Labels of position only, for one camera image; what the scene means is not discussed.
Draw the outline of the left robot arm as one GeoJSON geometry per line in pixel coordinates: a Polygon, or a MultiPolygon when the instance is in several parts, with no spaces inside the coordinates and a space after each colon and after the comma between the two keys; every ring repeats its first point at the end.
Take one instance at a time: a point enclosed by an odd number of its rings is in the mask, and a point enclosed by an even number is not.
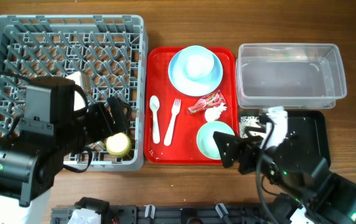
{"type": "Polygon", "coordinates": [[[74,109],[75,94],[86,97],[74,81],[62,77],[29,80],[24,115],[0,138],[0,223],[39,223],[50,198],[55,176],[68,154],[90,152],[90,144],[129,128],[131,108],[116,97],[74,109]]]}

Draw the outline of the white tissue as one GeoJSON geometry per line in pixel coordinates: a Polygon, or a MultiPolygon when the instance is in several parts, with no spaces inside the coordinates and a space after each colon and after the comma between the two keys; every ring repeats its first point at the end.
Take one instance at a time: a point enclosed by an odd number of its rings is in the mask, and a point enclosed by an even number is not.
{"type": "Polygon", "coordinates": [[[219,106],[214,106],[212,108],[206,109],[204,114],[206,122],[218,120],[222,112],[226,110],[227,107],[224,103],[221,103],[219,106]]]}

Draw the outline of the white plastic spoon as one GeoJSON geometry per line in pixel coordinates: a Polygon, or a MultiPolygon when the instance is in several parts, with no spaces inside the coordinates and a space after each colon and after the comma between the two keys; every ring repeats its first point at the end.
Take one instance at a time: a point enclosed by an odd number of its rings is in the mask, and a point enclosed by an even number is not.
{"type": "Polygon", "coordinates": [[[160,108],[160,102],[156,95],[150,97],[149,107],[152,111],[152,140],[154,144],[160,143],[160,132],[159,132],[159,124],[157,118],[157,111],[160,108]]]}

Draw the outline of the yellow plastic cup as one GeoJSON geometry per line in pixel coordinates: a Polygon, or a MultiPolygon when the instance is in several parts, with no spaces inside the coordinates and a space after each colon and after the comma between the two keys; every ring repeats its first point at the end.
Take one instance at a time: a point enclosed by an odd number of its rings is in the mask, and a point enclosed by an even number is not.
{"type": "Polygon", "coordinates": [[[125,133],[110,136],[105,142],[107,152],[115,157],[124,157],[131,150],[131,140],[125,133]]]}

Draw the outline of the food scraps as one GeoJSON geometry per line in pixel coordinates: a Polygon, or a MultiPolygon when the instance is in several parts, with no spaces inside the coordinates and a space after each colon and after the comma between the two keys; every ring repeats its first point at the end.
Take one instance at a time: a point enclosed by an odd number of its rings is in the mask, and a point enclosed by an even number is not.
{"type": "Polygon", "coordinates": [[[240,137],[248,137],[245,132],[245,128],[247,127],[259,128],[260,126],[257,124],[258,121],[259,118],[257,116],[241,116],[239,119],[240,137]]]}

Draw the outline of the mint green bowl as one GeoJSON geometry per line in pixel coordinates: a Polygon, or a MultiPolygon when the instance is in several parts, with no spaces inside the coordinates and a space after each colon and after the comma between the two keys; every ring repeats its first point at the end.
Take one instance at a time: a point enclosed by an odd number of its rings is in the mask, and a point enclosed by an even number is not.
{"type": "Polygon", "coordinates": [[[207,158],[213,160],[221,159],[218,147],[213,138],[215,131],[234,135],[234,131],[229,125],[221,121],[211,121],[205,123],[197,133],[197,147],[207,158]]]}

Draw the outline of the light blue bowl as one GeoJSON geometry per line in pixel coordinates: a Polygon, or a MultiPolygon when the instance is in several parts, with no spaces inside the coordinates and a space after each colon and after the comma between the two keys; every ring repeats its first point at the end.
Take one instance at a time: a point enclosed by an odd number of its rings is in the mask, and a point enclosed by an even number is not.
{"type": "Polygon", "coordinates": [[[178,56],[179,68],[190,80],[206,77],[214,67],[213,54],[203,46],[192,45],[184,48],[178,56]]]}

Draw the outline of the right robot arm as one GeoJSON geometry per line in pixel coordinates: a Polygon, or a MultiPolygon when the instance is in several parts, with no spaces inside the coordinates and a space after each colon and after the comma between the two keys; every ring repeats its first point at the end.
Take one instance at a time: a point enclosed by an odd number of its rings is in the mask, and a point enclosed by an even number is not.
{"type": "Polygon", "coordinates": [[[356,184],[329,168],[328,161],[299,137],[264,147],[262,137],[214,132],[225,168],[240,163],[239,171],[263,174],[302,205],[316,223],[356,223],[356,184]]]}

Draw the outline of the red snack wrapper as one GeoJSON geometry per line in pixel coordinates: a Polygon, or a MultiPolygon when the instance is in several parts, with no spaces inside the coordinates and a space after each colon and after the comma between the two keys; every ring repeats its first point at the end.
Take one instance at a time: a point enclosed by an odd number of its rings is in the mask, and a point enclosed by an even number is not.
{"type": "Polygon", "coordinates": [[[194,114],[199,111],[220,106],[222,103],[226,104],[226,99],[223,96],[222,92],[220,90],[217,90],[201,97],[193,106],[187,108],[187,113],[194,114]]]}

